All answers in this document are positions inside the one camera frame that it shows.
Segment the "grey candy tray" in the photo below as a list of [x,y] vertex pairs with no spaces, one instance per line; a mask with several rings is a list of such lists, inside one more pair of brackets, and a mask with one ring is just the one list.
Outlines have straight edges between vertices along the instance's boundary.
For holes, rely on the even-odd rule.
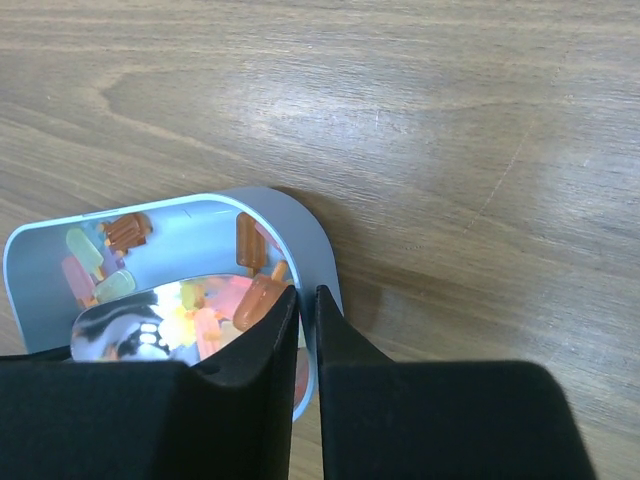
[[316,290],[323,285],[340,297],[324,229],[298,201],[267,187],[27,224],[5,246],[3,274],[26,350],[63,347],[70,358],[75,320],[111,300],[201,276],[249,277],[232,319],[244,334],[294,286],[300,313],[295,416],[317,383]]

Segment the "metal scoop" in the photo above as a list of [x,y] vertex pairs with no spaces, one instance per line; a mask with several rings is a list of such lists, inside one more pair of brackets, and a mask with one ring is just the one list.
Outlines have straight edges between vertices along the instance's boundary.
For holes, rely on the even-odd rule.
[[201,276],[94,306],[74,322],[71,358],[193,366],[242,334],[232,319],[251,283],[241,275]]

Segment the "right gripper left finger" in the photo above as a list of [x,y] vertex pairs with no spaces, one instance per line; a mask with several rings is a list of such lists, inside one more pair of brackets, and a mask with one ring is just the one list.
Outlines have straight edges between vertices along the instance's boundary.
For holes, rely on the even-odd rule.
[[1,361],[5,479],[284,479],[298,299],[196,366]]

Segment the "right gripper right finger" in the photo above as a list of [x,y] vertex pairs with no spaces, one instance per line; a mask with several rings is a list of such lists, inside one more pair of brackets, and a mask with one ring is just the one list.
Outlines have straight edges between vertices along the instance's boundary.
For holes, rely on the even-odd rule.
[[396,362],[316,293],[328,479],[592,479],[564,391],[527,361]]

